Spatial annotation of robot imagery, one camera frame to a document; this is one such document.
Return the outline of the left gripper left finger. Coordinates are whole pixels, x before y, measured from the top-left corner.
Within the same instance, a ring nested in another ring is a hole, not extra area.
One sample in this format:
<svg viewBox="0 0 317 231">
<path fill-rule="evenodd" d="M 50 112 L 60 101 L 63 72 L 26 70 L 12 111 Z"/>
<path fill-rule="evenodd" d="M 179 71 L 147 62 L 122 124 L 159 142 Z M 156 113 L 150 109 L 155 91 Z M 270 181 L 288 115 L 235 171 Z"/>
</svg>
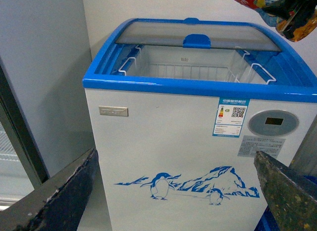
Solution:
<svg viewBox="0 0 317 231">
<path fill-rule="evenodd" d="M 89 149 L 0 213 L 2 231 L 75 231 L 93 190 L 98 152 Z"/>
</svg>

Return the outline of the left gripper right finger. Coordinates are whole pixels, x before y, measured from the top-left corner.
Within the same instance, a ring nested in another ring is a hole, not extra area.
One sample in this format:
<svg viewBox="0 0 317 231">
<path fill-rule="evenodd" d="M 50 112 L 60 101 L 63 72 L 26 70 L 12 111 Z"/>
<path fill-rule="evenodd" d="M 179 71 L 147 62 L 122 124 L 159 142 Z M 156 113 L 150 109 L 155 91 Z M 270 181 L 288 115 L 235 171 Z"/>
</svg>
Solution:
<svg viewBox="0 0 317 231">
<path fill-rule="evenodd" d="M 317 185 L 269 154 L 257 151 L 254 166 L 262 194 L 281 231 L 317 229 Z"/>
</svg>

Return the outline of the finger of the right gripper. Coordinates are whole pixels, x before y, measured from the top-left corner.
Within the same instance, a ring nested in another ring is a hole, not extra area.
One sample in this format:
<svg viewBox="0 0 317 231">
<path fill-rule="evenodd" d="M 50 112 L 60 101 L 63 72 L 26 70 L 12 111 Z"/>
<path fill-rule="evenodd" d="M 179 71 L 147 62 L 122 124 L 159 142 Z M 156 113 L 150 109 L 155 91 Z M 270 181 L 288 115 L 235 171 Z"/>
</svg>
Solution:
<svg viewBox="0 0 317 231">
<path fill-rule="evenodd" d="M 281 35 L 309 35 L 317 27 L 317 0 L 277 0 L 262 8 L 282 19 L 276 29 Z"/>
</svg>

